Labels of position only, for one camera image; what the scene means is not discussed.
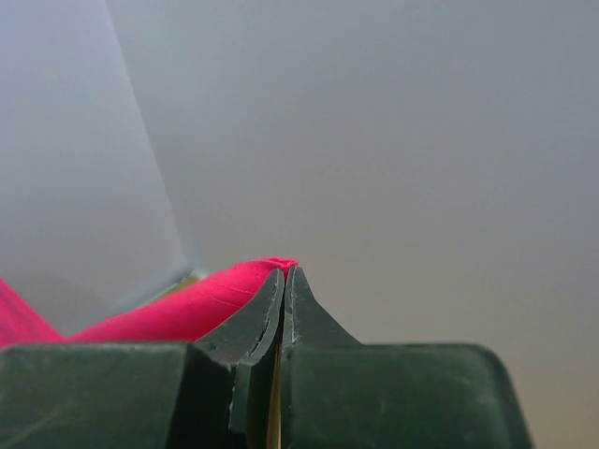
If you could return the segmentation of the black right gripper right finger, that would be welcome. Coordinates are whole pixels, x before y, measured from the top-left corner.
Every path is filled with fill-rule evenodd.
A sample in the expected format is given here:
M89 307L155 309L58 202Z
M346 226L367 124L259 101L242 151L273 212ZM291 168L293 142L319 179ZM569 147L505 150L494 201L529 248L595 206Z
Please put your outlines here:
M302 268L285 283L285 448L530 448L510 376L472 343L365 344L315 299Z

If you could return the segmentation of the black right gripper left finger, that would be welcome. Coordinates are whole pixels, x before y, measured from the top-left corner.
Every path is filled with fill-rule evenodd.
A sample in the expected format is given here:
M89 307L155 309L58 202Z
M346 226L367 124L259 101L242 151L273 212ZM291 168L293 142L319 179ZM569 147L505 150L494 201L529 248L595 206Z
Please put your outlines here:
M285 276L202 339L1 353L5 448L273 448Z

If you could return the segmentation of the pink red t shirt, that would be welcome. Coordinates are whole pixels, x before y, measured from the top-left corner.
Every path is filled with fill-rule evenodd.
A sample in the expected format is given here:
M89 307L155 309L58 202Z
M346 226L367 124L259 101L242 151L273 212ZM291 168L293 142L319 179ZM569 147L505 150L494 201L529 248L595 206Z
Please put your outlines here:
M287 275L294 259L240 262L184 289L64 337L6 282L1 282L1 346L65 342L195 341L231 317L275 270Z

